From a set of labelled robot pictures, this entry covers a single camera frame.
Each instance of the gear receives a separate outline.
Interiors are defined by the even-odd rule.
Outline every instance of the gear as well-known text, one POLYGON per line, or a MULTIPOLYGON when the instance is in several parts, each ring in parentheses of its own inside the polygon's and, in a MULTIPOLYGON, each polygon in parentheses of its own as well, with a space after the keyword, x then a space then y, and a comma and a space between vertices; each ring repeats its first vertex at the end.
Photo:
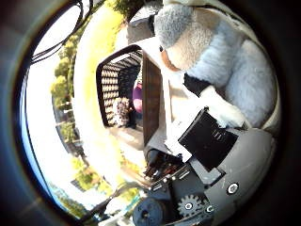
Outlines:
POLYGON ((204 210, 204 205, 202 204, 200 198, 194 195, 186 195, 181 198, 178 206, 179 213, 185 218, 192 217, 204 210))

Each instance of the stuffed animal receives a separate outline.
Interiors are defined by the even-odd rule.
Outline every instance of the stuffed animal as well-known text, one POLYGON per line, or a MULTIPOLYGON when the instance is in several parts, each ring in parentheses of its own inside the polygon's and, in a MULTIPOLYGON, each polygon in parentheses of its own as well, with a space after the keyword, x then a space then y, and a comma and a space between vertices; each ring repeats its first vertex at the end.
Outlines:
POLYGON ((118 97, 113 103, 113 121, 117 127, 127 126, 130 119, 130 100, 125 97, 118 97))
POLYGON ((239 109, 251 127, 260 128, 269 118, 277 96, 269 60, 219 13, 169 4, 155 16, 154 31, 163 61, 172 71, 185 73, 189 90, 199 96, 213 86, 227 108, 239 109))

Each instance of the green foliage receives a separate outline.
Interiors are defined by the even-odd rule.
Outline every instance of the green foliage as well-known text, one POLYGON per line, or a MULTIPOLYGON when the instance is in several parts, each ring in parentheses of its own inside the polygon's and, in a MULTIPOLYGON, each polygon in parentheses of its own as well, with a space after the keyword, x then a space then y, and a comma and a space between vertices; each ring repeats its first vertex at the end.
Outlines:
POLYGON ((76 139, 76 134, 74 133, 74 123, 73 122, 63 122, 60 125, 60 132, 65 139, 65 142, 72 142, 76 139))
POLYGON ((72 58, 75 54, 76 54, 76 46, 75 44, 77 44, 77 40, 76 43, 72 40, 68 40, 66 42, 66 44, 64 45, 64 47, 61 49, 61 51, 59 52, 59 57, 61 59, 63 59, 64 57, 66 58, 72 58))
POLYGON ((93 188, 101 181, 100 176, 91 167, 78 170, 75 179, 84 190, 93 188))
POLYGON ((143 6, 143 0, 107 0, 106 4, 113 10, 121 13, 128 19, 133 17, 135 13, 143 6))
POLYGON ((64 100, 68 95, 68 84, 67 79, 64 76, 56 78, 55 82, 50 87, 51 94, 54 98, 60 98, 64 100))
POLYGON ((81 218, 87 213, 85 206, 69 197, 65 190, 49 183, 51 189, 53 190, 55 196, 59 200, 61 206, 63 206, 67 212, 75 216, 76 218, 81 218))
POLYGON ((69 67, 68 75, 67 75, 68 93, 72 97, 74 97, 74 83, 73 83, 74 65, 75 65, 75 56, 73 56, 73 59, 71 61, 71 65, 69 67))
POLYGON ((120 197, 124 199, 126 202, 131 202, 138 193, 139 193, 138 188, 131 188, 123 192, 120 195, 120 197))
POLYGON ((54 98, 54 106, 58 109, 63 109, 63 105, 65 103, 65 98, 55 97, 54 98))
POLYGON ((77 43, 80 40, 79 33, 81 33, 81 32, 78 32, 78 30, 77 30, 77 32, 74 35, 71 35, 69 37, 69 41, 71 41, 73 43, 77 43))
POLYGON ((72 200, 68 196, 58 196, 57 198, 59 199, 61 204, 68 210, 68 212, 70 212, 75 217, 81 218, 85 213, 87 213, 84 205, 72 200))
POLYGON ((113 189, 104 179, 101 179, 99 186, 97 188, 100 192, 103 192, 105 195, 110 196, 113 194, 113 189))
POLYGON ((77 157, 71 159, 71 165, 75 170, 83 170, 86 166, 84 162, 77 157))
POLYGON ((70 60, 68 57, 64 56, 60 59, 58 65, 55 68, 55 77, 65 76, 67 77, 69 70, 70 60))

